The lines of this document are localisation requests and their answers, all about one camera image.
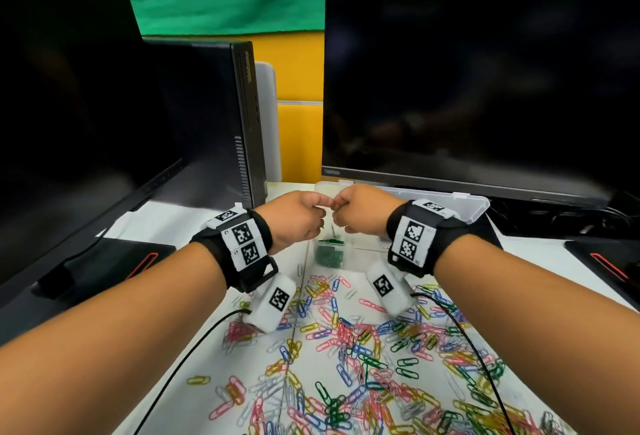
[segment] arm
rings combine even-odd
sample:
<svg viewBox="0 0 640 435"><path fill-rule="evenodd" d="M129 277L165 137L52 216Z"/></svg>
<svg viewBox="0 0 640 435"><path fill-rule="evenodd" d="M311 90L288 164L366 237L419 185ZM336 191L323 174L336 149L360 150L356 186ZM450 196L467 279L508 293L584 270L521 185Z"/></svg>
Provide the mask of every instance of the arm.
<svg viewBox="0 0 640 435"><path fill-rule="evenodd" d="M320 231L333 199L292 192L256 210L275 254ZM209 251L189 244L139 276L0 349L0 433L110 434L227 293Z"/></svg>
<svg viewBox="0 0 640 435"><path fill-rule="evenodd" d="M403 201L384 195L343 190L334 221L385 236ZM637 431L640 315L472 235L452 243L434 273L514 373L578 433Z"/></svg>

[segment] desktop computer tower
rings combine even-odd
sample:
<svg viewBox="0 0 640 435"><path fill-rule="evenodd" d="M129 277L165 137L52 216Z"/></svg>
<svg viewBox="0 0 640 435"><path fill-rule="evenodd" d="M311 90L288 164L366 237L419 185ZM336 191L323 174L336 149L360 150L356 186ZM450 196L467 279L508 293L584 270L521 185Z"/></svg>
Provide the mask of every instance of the desktop computer tower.
<svg viewBox="0 0 640 435"><path fill-rule="evenodd" d="M154 200L254 208L266 172L251 42L146 38L185 169Z"/></svg>

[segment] desk surface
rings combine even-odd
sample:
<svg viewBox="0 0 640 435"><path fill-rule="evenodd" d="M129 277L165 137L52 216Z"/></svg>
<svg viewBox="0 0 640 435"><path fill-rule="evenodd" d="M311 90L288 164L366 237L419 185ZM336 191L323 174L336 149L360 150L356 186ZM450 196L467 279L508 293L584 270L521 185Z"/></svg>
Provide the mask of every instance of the desk surface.
<svg viewBox="0 0 640 435"><path fill-rule="evenodd" d="M313 184L269 183L268 200L292 190L313 190L313 188ZM125 214L109 231L108 237L170 244L180 248L188 243L194 232L200 228L204 221L210 219L211 216L212 211L209 209L193 209L180 205L150 201L138 211ZM560 276L586 286L620 304L632 308L619 294L601 281L579 260L574 258L572 254L564 248L562 240L505 237L497 230L496 233L505 251L540 265L540 267L555 272ZM306 244L298 244L279 253L276 259L281 266L280 269L282 271L287 269L295 271L295 266L298 263L303 263L306 251ZM211 317L204 323L186 350L196 342L202 333L204 333L205 329L209 328L218 318L230 310L233 298L237 297L237 295L235 291L230 291L227 294L227 297L225 297L220 307L216 309ZM121 426L115 431L115 435L126 435L133 432L135 426L139 423L177 362L178 361L167 371L167 374L163 376L156 387L149 392L148 396L146 396L138 407L123 421ZM526 398L527 401L532 400L534 395L530 391L526 391L527 393L524 394L524 398Z"/></svg>

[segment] black wrist strap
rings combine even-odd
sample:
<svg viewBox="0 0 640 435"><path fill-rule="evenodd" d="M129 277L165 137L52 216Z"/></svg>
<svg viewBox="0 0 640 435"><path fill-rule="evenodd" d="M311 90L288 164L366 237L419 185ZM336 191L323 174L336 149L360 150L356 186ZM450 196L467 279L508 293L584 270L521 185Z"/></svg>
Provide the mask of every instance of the black wrist strap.
<svg viewBox="0 0 640 435"><path fill-rule="evenodd" d="M239 205L207 222L191 242L204 245L213 255L227 288L252 292L278 272L278 265L268 255L273 246L268 224L258 212L245 211ZM268 265L273 270L265 275Z"/></svg>
<svg viewBox="0 0 640 435"><path fill-rule="evenodd" d="M387 234L393 241L388 262L417 277L433 275L433 267L468 226L454 211L427 200L405 202L387 220Z"/></svg>

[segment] black monitor screen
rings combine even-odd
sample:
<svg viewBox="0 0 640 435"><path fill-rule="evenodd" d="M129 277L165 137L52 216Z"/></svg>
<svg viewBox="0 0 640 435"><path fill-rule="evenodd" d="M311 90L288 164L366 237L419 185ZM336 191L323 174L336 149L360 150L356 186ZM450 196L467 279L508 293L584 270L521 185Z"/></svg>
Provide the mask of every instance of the black monitor screen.
<svg viewBox="0 0 640 435"><path fill-rule="evenodd" d="M522 198L637 193L639 10L640 0L326 0L324 169Z"/></svg>
<svg viewBox="0 0 640 435"><path fill-rule="evenodd" d="M0 0L0 284L179 160L129 0Z"/></svg>

